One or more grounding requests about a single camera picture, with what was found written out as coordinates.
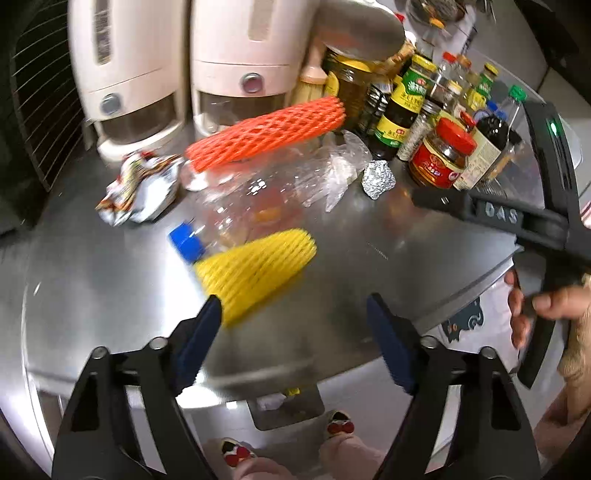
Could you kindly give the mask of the person's right hand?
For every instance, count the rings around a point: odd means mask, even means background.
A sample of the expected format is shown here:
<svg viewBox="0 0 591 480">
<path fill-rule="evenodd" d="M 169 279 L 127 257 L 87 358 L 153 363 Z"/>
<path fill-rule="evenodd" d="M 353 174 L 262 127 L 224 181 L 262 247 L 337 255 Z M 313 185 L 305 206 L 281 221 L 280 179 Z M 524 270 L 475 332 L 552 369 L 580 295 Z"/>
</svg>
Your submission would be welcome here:
<svg viewBox="0 0 591 480">
<path fill-rule="evenodd" d="M 508 271 L 504 281 L 511 287 L 508 306 L 511 312 L 512 344 L 520 350 L 525 347 L 530 334 L 533 317 L 526 314 L 526 297 L 518 287 L 518 275 L 514 269 Z M 531 300 L 535 314 L 546 320 L 579 320 L 590 309 L 590 290 L 573 285 L 553 292 L 535 295 Z"/>
</svg>

